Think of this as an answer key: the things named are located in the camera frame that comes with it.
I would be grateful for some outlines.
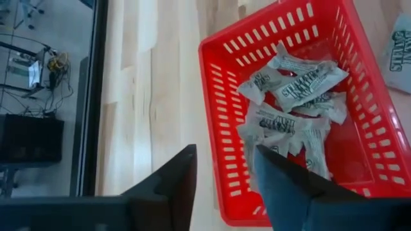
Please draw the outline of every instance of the basket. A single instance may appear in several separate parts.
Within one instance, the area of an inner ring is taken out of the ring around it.
[[[411,195],[411,152],[352,1],[276,2],[205,39],[199,47],[214,175],[223,220],[232,226],[270,226],[259,194],[250,191],[243,143],[246,99],[236,92],[275,54],[329,55],[349,73],[334,90],[347,92],[349,115],[326,140],[335,182],[366,197]],[[267,94],[266,101],[274,98]],[[304,155],[293,161],[304,164]]]

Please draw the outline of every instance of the floor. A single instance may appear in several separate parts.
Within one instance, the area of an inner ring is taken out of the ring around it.
[[[38,100],[22,99],[19,92],[7,90],[0,95],[0,114],[20,114],[30,107],[33,111],[29,116],[37,115],[39,109],[58,108],[57,119],[65,122],[63,134],[63,159],[61,163],[44,169],[26,169],[17,173],[16,181],[19,187],[13,190],[13,195],[18,196],[68,196],[71,176],[71,158],[74,142],[74,122],[76,116],[76,100],[78,88],[78,70],[80,60],[86,57],[90,49],[92,30],[92,10],[79,1],[45,0],[39,8],[45,11],[44,15],[33,14],[32,24],[34,30],[29,30],[22,21],[21,7],[17,7],[18,1],[11,1],[10,14],[4,20],[6,26],[0,27],[0,40],[11,43],[31,51],[40,51],[42,46],[38,42],[21,39],[30,38],[40,41],[61,52],[68,52],[71,61],[70,86],[74,94],[68,98],[68,85],[63,83],[62,87],[55,91],[55,100],[51,105],[49,92],[42,90],[33,95]],[[18,76],[6,71],[9,56],[8,50],[0,48],[0,82],[18,87],[27,87],[28,81],[25,77]],[[43,84],[47,84],[47,70],[44,75]],[[65,97],[61,106],[58,101]]]
[[[197,51],[202,39],[272,2],[159,1],[158,18],[151,19],[158,20],[157,43],[142,51],[137,3],[110,1],[97,194],[119,194],[187,144],[197,144],[198,180],[191,229],[255,230],[229,227],[220,216]],[[376,55],[387,42],[398,13],[411,13],[407,0],[354,2]],[[390,94],[411,140],[407,123],[410,96]]]

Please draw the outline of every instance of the red plastic basket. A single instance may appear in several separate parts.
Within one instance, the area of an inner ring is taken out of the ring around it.
[[[236,132],[244,123],[247,102],[236,89],[275,55],[279,42],[301,58],[329,55],[349,72],[335,89],[347,92],[349,116],[342,126],[332,125],[325,144],[335,181],[367,197],[410,196],[410,146],[353,2],[288,0],[205,39],[199,48],[224,221],[232,226],[270,226],[261,197],[249,187],[243,144]],[[293,161],[305,163],[304,155]]]

